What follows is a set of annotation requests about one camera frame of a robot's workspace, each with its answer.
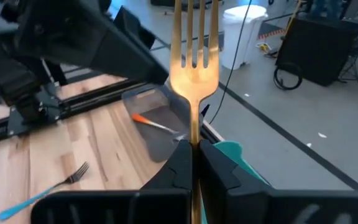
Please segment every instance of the gray floor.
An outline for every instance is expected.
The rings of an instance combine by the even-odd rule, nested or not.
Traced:
[[[225,9],[247,3],[225,0],[219,17]],[[253,4],[267,6],[267,0],[254,0]],[[290,13],[295,5],[292,0],[276,1],[267,7],[269,17]],[[170,50],[161,46],[171,42],[171,11],[153,7],[148,0],[113,0],[113,15],[121,6],[137,15],[161,40],[156,41],[152,53],[168,69]],[[285,27],[287,22],[288,18],[283,18],[269,23]],[[197,37],[197,30],[194,24],[193,37]],[[279,35],[261,41],[272,47],[280,44]],[[214,128],[224,138],[241,143],[243,158],[278,189],[358,189],[358,83],[335,83],[325,88],[304,80],[297,90],[281,91],[272,80],[275,61],[255,47],[251,50],[250,64],[232,74],[229,91],[212,123]],[[221,67],[220,74],[225,85],[229,70]],[[203,102],[211,104],[207,121],[222,95],[219,88]]]

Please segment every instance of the utensil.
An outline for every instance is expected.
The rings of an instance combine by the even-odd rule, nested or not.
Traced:
[[[173,136],[173,140],[175,141],[180,141],[182,139],[186,139],[188,137],[188,134],[187,133],[181,133],[179,131],[174,131],[168,127],[165,127],[164,125],[161,125],[161,124],[158,124],[156,122],[153,122],[145,117],[143,117],[142,115],[140,114],[132,114],[132,119],[134,121],[137,121],[137,122],[140,122],[142,124],[148,124],[148,125],[151,125],[153,127],[156,127],[156,128],[160,128],[162,130],[165,130],[165,131],[168,131],[170,134],[172,134]]]
[[[85,162],[74,174],[67,177],[64,181],[55,184],[53,187],[47,189],[46,191],[42,192],[41,194],[38,194],[28,200],[26,200],[23,203],[20,203],[14,207],[11,207],[3,212],[0,213],[0,220],[7,220],[8,218],[11,218],[13,215],[21,211],[23,208],[26,208],[27,206],[34,203],[36,200],[46,196],[49,194],[54,188],[64,185],[64,184],[74,184],[75,182],[79,181],[81,177],[85,174],[85,172],[88,170],[89,164]]]
[[[208,65],[204,67],[205,0],[200,0],[197,65],[193,67],[193,0],[188,0],[187,48],[185,67],[181,65],[181,0],[175,0],[171,44],[170,83],[173,91],[190,104],[190,143],[193,146],[192,223],[201,223],[201,190],[197,170],[200,141],[199,107],[204,98],[212,95],[219,83],[218,0],[212,1],[209,28]]]

